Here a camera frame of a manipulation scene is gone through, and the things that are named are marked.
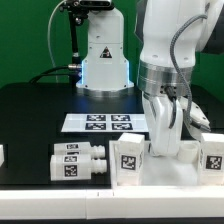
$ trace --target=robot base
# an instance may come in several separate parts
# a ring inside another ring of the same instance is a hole
[[[94,90],[88,89],[83,85],[77,84],[77,93],[92,96],[92,97],[99,97],[99,98],[112,98],[112,97],[119,97],[123,95],[132,94],[134,92],[134,84],[130,83],[128,87],[121,90],[111,90],[111,91],[101,91],[101,90]]]

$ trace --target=bottle cap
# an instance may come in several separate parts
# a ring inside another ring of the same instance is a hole
[[[106,160],[91,160],[92,173],[106,173],[107,172],[107,161]]]
[[[105,157],[105,147],[104,146],[94,146],[90,151],[92,158],[104,158]]]

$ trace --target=cable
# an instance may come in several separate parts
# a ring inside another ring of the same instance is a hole
[[[52,12],[51,14],[51,17],[49,19],[49,23],[48,23],[48,31],[47,31],[47,43],[48,43],[48,51],[49,51],[49,54],[50,54],[50,58],[51,58],[51,63],[52,63],[52,66],[55,67],[56,66],[56,63],[55,63],[55,60],[54,60],[54,56],[53,56],[53,53],[52,53],[52,49],[51,49],[51,25],[52,25],[52,21],[54,19],[54,16],[55,16],[55,13],[57,12],[58,8],[63,4],[65,3],[67,0],[63,0],[61,1],[54,9],[54,11]]]
[[[208,16],[205,14],[202,15],[198,15],[198,16],[194,16],[191,19],[189,19],[174,35],[172,41],[171,41],[171,45],[170,45],[170,56],[171,56],[171,60],[173,62],[173,65],[178,73],[178,75],[181,78],[182,83],[184,84],[184,87],[187,91],[187,95],[188,95],[188,105],[187,105],[187,111],[186,111],[186,118],[189,124],[192,123],[192,119],[190,116],[190,112],[191,112],[191,105],[192,105],[192,93],[191,93],[191,89],[190,86],[187,82],[187,80],[185,79],[180,67],[177,64],[176,61],[176,57],[175,57],[175,53],[174,53],[174,49],[175,49],[175,44],[178,40],[178,38],[180,37],[180,35],[186,30],[187,27],[189,27],[192,23],[194,23],[195,21],[199,20],[199,19],[207,19]]]
[[[176,99],[173,98],[173,112],[172,112],[172,117],[171,117],[170,126],[169,126],[170,129],[173,128],[176,121],[176,117],[177,117],[177,102],[176,102]]]
[[[39,81],[39,79],[43,78],[43,77],[51,77],[51,76],[70,76],[69,74],[41,74],[38,75],[34,78],[32,78],[29,83],[34,84],[37,83]]]
[[[169,125],[169,128],[172,129],[177,117],[177,102],[176,102],[177,97],[176,97],[175,91],[173,90],[173,87],[171,86],[166,86],[165,92],[169,100],[173,103],[173,111],[172,111],[172,116],[171,116],[170,125]]]
[[[38,76],[35,76],[34,78],[32,78],[29,83],[36,83],[39,79],[41,79],[42,77],[45,77],[45,76],[57,76],[57,74],[50,74],[51,72],[56,72],[56,71],[59,71],[59,70],[65,70],[65,69],[68,69],[68,66],[59,66],[59,67],[55,67],[55,68],[52,68],[52,69],[49,69],[45,72],[42,72],[40,75]]]

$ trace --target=white box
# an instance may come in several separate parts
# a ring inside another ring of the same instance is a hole
[[[224,135],[202,134],[198,161],[198,184],[224,184]]]

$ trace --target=black cable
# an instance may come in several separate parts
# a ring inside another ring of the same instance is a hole
[[[173,103],[173,111],[172,111],[171,121],[170,121],[170,125],[169,125],[169,128],[172,129],[175,124],[176,117],[177,117],[177,102],[176,102],[177,97],[176,97],[176,93],[172,86],[166,86],[164,90],[165,90],[169,100]]]
[[[172,117],[171,117],[170,126],[169,126],[170,129],[173,128],[176,121],[176,117],[177,117],[177,102],[176,102],[176,99],[173,98],[173,112],[172,112]]]
[[[40,75],[37,75],[35,77],[33,77],[29,83],[36,83],[38,82],[39,79],[41,79],[42,77],[46,77],[46,76],[65,76],[65,75],[68,75],[68,74],[50,74],[52,72],[56,72],[56,71],[59,71],[59,70],[65,70],[65,69],[68,69],[68,66],[58,66],[58,67],[55,67],[55,68],[51,68],[45,72],[42,72]]]
[[[54,68],[51,68],[45,72],[42,72],[41,74],[49,74],[51,72],[56,72],[56,71],[59,71],[59,70],[65,70],[65,69],[68,69],[68,66],[67,65],[63,65],[63,66],[58,66],[58,67],[54,67]]]

